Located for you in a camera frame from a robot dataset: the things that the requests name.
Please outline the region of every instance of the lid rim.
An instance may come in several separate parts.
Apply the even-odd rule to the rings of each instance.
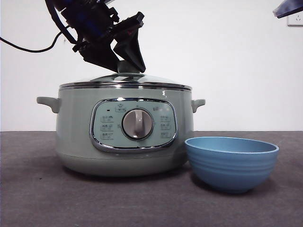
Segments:
[[[129,82],[129,81],[111,81],[111,82],[101,82],[101,81],[88,81],[88,82],[74,82],[74,83],[66,83],[61,84],[59,88],[66,88],[66,87],[81,87],[81,86],[149,86],[149,87],[174,87],[174,88],[181,88],[185,90],[192,90],[192,87],[182,84],[173,84],[173,83],[159,83],[159,82],[146,82],[146,81],[136,81],[136,82]]]

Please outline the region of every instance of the gray table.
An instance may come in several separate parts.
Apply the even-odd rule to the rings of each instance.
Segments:
[[[2,227],[302,227],[303,132],[196,132],[275,143],[277,165],[242,195],[211,190],[186,163],[152,176],[104,178],[62,167],[54,132],[1,133]]]

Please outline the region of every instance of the wall outlet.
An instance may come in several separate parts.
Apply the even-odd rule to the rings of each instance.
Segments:
[[[287,23],[288,26],[303,26],[303,12],[288,16]]]

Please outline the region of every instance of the glass lid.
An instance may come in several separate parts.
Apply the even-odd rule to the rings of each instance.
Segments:
[[[191,87],[178,84],[172,80],[149,76],[142,73],[116,73],[113,75],[99,77],[89,81],[79,81],[74,83],[62,84],[60,85],[60,88],[102,88],[105,86],[116,88],[150,87],[152,89],[163,89],[164,87],[170,87],[191,90]]]

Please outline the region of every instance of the button icon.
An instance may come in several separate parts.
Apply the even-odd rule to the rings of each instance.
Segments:
[[[102,116],[101,122],[114,122],[113,116]]]
[[[113,133],[102,133],[101,134],[101,139],[102,140],[113,140],[114,139],[114,134]]]
[[[161,132],[161,139],[171,138],[171,132]]]
[[[161,118],[161,122],[170,122],[171,120],[169,116],[165,116],[165,115],[161,116],[160,118]]]
[[[171,124],[170,123],[161,123],[161,130],[170,130]]]
[[[119,103],[119,104],[115,107],[115,111],[116,111],[116,112],[126,112],[126,108],[124,107],[123,104]]]
[[[114,127],[113,124],[103,124],[101,126],[101,131],[113,131]]]

